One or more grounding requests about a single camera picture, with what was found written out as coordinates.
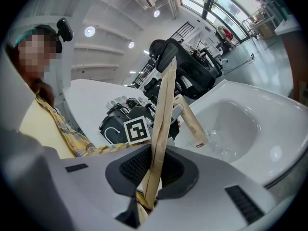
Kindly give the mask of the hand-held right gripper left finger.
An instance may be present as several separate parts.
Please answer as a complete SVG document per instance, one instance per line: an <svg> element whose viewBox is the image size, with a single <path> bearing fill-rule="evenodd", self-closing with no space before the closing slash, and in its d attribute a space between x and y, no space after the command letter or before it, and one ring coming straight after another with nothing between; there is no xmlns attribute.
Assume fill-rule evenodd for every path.
<svg viewBox="0 0 308 231"><path fill-rule="evenodd" d="M108 154L61 159L59 182L77 231L153 231L141 222L136 188L151 161L150 145Z"/></svg>

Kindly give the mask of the white plastic holder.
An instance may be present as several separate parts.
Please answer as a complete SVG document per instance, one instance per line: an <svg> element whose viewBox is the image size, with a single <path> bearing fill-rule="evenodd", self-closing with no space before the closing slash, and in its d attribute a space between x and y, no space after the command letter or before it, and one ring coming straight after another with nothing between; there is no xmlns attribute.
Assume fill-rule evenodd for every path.
<svg viewBox="0 0 308 231"><path fill-rule="evenodd" d="M106 103L106 107L110 110L114 105L116 105L117 103L121 104L122 106L126 107L126 101L127 101L127 97L126 96L120 96L120 97L116 97L114 99L111 99L109 101L107 101Z"/></svg>

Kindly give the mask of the teal hair accessory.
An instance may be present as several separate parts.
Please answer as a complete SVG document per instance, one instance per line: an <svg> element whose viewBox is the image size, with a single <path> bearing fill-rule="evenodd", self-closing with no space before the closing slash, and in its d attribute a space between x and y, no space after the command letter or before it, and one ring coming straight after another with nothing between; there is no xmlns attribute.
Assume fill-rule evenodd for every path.
<svg viewBox="0 0 308 231"><path fill-rule="evenodd" d="M37 34L37 30L35 28L25 31L23 34L19 35L16 38L14 47L17 47L21 41L31 41L32 35L36 35L36 34Z"/></svg>

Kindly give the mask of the white flat washbasin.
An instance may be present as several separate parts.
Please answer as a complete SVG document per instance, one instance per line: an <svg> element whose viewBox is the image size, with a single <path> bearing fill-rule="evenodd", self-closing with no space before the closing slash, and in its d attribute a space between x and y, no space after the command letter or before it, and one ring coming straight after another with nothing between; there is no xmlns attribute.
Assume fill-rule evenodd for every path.
<svg viewBox="0 0 308 231"><path fill-rule="evenodd" d="M148 98L139 89L86 79L71 81L71 87L64 90L64 96L75 121L97 148L110 144L99 131L99 125L107 116L106 104L109 101L125 96L142 98L149 103Z"/></svg>

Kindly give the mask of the white sink with deep basin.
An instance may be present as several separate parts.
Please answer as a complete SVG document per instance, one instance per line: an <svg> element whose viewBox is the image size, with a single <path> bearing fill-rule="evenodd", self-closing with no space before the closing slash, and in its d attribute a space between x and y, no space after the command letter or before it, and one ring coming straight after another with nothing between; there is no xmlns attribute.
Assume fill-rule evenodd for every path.
<svg viewBox="0 0 308 231"><path fill-rule="evenodd" d="M308 107L251 85L222 81L190 106L203 130L216 130L237 152L230 164L269 186L308 151ZM182 123L175 145L192 151Z"/></svg>

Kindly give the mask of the black mesh office chair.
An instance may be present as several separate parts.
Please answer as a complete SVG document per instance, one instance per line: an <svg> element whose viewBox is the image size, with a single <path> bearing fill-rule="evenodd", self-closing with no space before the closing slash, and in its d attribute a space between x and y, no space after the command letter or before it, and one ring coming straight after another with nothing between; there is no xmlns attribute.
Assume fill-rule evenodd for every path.
<svg viewBox="0 0 308 231"><path fill-rule="evenodd" d="M144 95L150 100L154 105L157 105L158 94L161 86L162 79L152 78L145 86L144 86Z"/></svg>
<svg viewBox="0 0 308 231"><path fill-rule="evenodd" d="M197 100L210 89L222 75L222 67L207 49L200 52L187 50L175 39L156 39L149 48L150 56L156 60L155 68L163 73L173 59L177 61L176 88L183 96Z"/></svg>

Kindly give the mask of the reddish brown wooden stand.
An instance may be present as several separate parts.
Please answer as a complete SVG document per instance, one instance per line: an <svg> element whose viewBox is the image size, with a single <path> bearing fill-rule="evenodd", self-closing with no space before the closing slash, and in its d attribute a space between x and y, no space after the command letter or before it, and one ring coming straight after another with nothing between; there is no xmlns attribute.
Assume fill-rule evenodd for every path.
<svg viewBox="0 0 308 231"><path fill-rule="evenodd" d="M300 83L308 85L308 41L294 15L275 29L287 52L293 78L293 100L300 100Z"/></svg>

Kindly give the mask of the person's left forearm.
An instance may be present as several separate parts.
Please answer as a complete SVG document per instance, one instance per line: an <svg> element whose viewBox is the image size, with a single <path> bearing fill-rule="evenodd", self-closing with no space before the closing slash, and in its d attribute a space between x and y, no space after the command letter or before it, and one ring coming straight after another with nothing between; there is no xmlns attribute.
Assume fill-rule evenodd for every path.
<svg viewBox="0 0 308 231"><path fill-rule="evenodd" d="M91 156L91 155L108 154L111 152L122 151L126 149L131 149L138 145L145 145L145 144L150 144L150 143L151 141L147 140L147 141L138 142L132 145L129 145L128 143L118 143L118 144L113 144L113 145L95 147L94 144L92 144L89 141L86 141L85 143L77 143L73 152L75 153L75 156L77 157L85 157L85 156Z"/></svg>

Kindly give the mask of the black gadget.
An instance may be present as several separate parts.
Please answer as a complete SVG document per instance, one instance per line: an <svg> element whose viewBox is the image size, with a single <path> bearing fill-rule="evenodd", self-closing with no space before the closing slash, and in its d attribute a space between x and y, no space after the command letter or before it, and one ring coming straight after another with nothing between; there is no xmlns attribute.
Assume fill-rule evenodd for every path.
<svg viewBox="0 0 308 231"><path fill-rule="evenodd" d="M126 106L132 110L134 107L143 107L143 104L136 98L128 98L126 100Z"/></svg>

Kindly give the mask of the black metal railing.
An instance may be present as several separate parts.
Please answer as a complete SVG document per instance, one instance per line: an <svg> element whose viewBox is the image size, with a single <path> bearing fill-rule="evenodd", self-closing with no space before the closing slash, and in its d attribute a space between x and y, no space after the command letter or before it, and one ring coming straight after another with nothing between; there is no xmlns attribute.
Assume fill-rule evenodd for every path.
<svg viewBox="0 0 308 231"><path fill-rule="evenodd" d="M176 41L185 39L195 29L189 22L184 23L170 38Z"/></svg>

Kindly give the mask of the person's torso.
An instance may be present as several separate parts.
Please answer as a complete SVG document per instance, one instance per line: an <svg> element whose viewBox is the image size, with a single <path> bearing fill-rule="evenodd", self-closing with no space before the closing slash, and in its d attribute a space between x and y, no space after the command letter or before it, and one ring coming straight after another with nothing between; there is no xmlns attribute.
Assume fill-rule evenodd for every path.
<svg viewBox="0 0 308 231"><path fill-rule="evenodd" d="M73 130L59 110L51 106L37 91L19 131L43 146L54 148L61 159L94 154L97 148L82 134Z"/></svg>

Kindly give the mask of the large glass window wall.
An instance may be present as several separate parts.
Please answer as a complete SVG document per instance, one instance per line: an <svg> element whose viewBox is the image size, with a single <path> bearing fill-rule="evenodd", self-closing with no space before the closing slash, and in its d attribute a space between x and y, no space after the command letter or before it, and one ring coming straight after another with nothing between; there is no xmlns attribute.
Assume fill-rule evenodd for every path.
<svg viewBox="0 0 308 231"><path fill-rule="evenodd" d="M223 28L233 33L233 40L242 43L250 39L241 22L264 5L258 0L180 0L181 5L194 12L215 30Z"/></svg>

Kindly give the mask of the wooden shelf rack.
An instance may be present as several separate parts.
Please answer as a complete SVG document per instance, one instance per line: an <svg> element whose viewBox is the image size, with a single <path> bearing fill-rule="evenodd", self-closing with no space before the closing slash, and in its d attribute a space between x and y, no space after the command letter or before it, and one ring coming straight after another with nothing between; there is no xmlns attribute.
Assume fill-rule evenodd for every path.
<svg viewBox="0 0 308 231"><path fill-rule="evenodd" d="M264 4L251 16L241 22L249 37L255 39L269 39L274 36L277 28L276 15L268 4Z"/></svg>

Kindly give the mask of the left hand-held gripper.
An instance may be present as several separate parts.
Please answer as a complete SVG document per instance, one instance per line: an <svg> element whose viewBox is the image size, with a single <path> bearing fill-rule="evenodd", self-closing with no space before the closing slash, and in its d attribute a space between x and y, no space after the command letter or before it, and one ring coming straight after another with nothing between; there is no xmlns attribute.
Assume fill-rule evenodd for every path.
<svg viewBox="0 0 308 231"><path fill-rule="evenodd" d="M176 104L172 110L168 144L175 144L174 140L180 131L178 117L183 112L183 105ZM148 106L135 106L128 114L130 120L123 123L129 145L142 143L151 139L154 118Z"/></svg>

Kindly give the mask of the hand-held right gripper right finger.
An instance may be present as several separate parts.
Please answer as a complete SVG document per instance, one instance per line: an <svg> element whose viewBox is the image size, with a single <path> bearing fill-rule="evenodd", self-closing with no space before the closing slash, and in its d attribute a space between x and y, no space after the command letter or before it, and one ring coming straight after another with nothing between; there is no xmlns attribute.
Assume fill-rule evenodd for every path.
<svg viewBox="0 0 308 231"><path fill-rule="evenodd" d="M169 150L195 163L199 178L183 197L159 200L143 231L238 231L249 222L236 198L258 207L258 218L276 206L270 192L227 162L182 148Z"/></svg>

